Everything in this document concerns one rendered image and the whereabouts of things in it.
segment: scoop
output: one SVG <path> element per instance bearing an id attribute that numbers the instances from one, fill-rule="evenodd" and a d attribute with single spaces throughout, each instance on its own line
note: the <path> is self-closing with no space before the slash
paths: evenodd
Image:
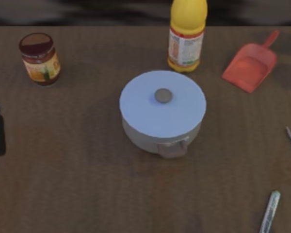
<path id="1" fill-rule="evenodd" d="M 244 45 L 224 71 L 222 78 L 252 93 L 274 68 L 277 56 L 269 49 L 277 39 L 279 31 L 274 31 L 263 45 Z"/>

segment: glass jar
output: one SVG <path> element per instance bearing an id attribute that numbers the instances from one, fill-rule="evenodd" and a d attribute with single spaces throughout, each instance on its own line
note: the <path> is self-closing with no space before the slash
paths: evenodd
<path id="1" fill-rule="evenodd" d="M 55 83 L 61 70 L 53 39 L 45 33 L 32 33 L 19 43 L 30 78 L 41 86 Z"/>

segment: pot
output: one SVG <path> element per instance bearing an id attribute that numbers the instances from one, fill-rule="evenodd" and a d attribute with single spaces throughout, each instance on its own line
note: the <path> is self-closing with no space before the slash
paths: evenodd
<path id="1" fill-rule="evenodd" d="M 133 144 L 163 158 L 187 153 L 206 112 L 201 88 L 172 71 L 150 71 L 132 79 L 120 97 L 124 131 Z"/>

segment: dark background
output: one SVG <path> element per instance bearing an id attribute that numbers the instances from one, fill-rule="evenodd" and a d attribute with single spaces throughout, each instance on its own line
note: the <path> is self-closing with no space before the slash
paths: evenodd
<path id="1" fill-rule="evenodd" d="M 0 25 L 168 25 L 172 0 L 0 0 Z M 208 0 L 207 24 L 291 25 L 291 0 Z"/>

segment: dustpan handle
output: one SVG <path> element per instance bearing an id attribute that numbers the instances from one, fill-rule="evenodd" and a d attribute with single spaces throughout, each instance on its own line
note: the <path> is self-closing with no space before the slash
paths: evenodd
<path id="1" fill-rule="evenodd" d="M 267 40 L 264 42 L 263 46 L 268 48 L 272 45 L 272 43 L 277 39 L 279 35 L 279 31 L 273 31 L 273 33 L 267 38 Z"/>

